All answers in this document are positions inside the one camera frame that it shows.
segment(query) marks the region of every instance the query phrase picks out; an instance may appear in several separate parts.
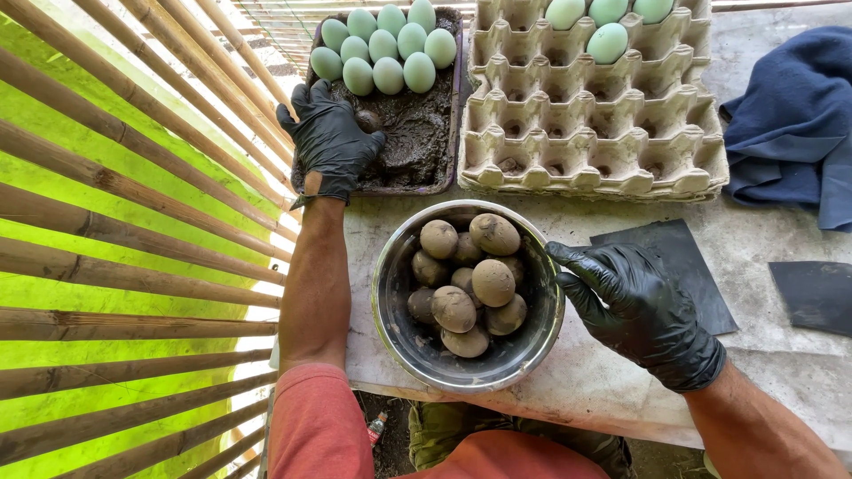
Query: hand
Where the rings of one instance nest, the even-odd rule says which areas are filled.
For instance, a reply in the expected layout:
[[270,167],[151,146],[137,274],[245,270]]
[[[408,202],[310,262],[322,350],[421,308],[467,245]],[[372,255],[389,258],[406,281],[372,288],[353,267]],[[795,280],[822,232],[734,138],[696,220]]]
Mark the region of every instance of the hand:
[[546,250],[573,273],[559,273],[556,283],[589,333],[666,388],[700,390],[722,371],[725,347],[698,325],[692,298],[654,254],[638,245],[572,248],[555,241]]
[[349,204],[349,195],[358,186],[358,175],[376,158],[387,136],[377,131],[367,135],[355,123],[348,101],[331,99],[331,83],[320,80],[311,87],[297,85],[293,90],[296,123],[284,105],[275,115],[281,128],[296,143],[305,166],[305,192],[291,209],[303,206],[315,196],[330,196]]

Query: bowl rim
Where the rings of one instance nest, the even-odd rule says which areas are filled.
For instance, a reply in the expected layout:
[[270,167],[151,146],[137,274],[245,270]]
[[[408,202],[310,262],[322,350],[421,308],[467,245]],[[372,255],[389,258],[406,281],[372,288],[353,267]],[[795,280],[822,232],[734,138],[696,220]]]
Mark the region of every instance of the bowl rim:
[[[556,339],[559,336],[559,332],[562,329],[562,321],[565,317],[565,294],[559,289],[559,286],[555,282],[553,284],[553,287],[559,290],[556,292],[556,317],[554,318],[554,325],[552,328],[550,328],[550,332],[548,333],[544,344],[542,344],[542,347],[538,349],[538,351],[531,359],[523,361],[516,371],[498,381],[483,381],[476,384],[450,384],[445,381],[433,378],[427,374],[424,374],[423,372],[419,371],[410,361],[406,360],[406,358],[403,357],[400,354],[399,350],[393,345],[393,342],[390,340],[390,336],[388,335],[387,329],[384,327],[381,315],[378,310],[377,293],[379,281],[381,279],[379,271],[381,269],[380,267],[388,259],[388,253],[390,251],[391,246],[413,223],[421,221],[424,216],[427,216],[433,212],[453,206],[479,206],[488,210],[492,210],[496,214],[509,216],[511,220],[522,224],[524,228],[526,228],[532,234],[535,240],[540,243],[542,249],[544,249],[544,245],[547,243],[547,240],[541,234],[541,232],[539,232],[538,229],[535,228],[526,218],[505,206],[498,205],[497,203],[492,203],[490,201],[483,201],[480,199],[454,199],[424,208],[418,211],[417,213],[411,215],[407,220],[405,220],[393,232],[393,234],[390,235],[390,238],[388,238],[388,241],[384,244],[382,251],[379,253],[378,259],[376,261],[376,266],[373,269],[373,276],[370,288],[370,304],[372,306],[373,323],[376,326],[379,338],[381,338],[382,343],[384,343],[385,349],[394,358],[394,361],[396,361],[396,363],[402,366],[402,368],[408,374],[413,376],[421,383],[424,383],[428,386],[432,386],[443,392],[463,395],[480,394],[501,390],[523,379],[527,374],[529,374],[529,372],[535,369],[536,366],[541,364],[541,362],[544,360],[544,357],[547,356],[547,354],[553,348],[553,344],[556,342]],[[550,266],[554,270],[554,275],[561,272],[561,267],[557,265],[552,259],[550,259],[550,257],[548,257],[548,259],[550,261]]]

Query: navy blue cloth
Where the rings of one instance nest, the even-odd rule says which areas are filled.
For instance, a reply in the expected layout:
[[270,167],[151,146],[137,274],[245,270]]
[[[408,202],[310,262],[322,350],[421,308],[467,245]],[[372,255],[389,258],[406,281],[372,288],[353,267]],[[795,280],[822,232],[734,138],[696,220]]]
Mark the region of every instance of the navy blue cloth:
[[852,233],[852,29],[791,38],[722,109],[732,117],[725,192],[743,205],[819,209],[820,229]]

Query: orange shirt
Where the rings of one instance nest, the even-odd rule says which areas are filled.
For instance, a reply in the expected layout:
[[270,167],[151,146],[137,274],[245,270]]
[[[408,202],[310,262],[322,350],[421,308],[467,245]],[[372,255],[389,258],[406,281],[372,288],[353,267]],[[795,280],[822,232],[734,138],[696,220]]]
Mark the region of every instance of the orange shirt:
[[[370,440],[346,373],[328,364],[286,372],[275,388],[270,479],[372,479]],[[607,479],[596,464],[541,437],[507,430],[468,436],[439,465],[405,479]]]

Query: person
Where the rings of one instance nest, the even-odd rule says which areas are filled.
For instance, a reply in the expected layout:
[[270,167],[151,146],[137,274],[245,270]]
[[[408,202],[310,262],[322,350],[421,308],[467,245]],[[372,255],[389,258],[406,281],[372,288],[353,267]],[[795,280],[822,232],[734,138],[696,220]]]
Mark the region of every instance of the person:
[[[330,87],[325,80],[296,87],[299,122],[286,107],[277,111],[306,179],[279,322],[273,479],[374,475],[365,420],[344,372],[351,297],[343,213],[385,136],[363,133],[352,107],[333,101]],[[722,344],[697,325],[688,292],[657,257],[635,245],[546,247],[569,271],[556,281],[589,333],[682,395],[722,477],[849,479],[826,444],[737,371]],[[417,472],[409,478],[635,476],[623,439],[592,431],[464,403],[420,403],[410,426]]]

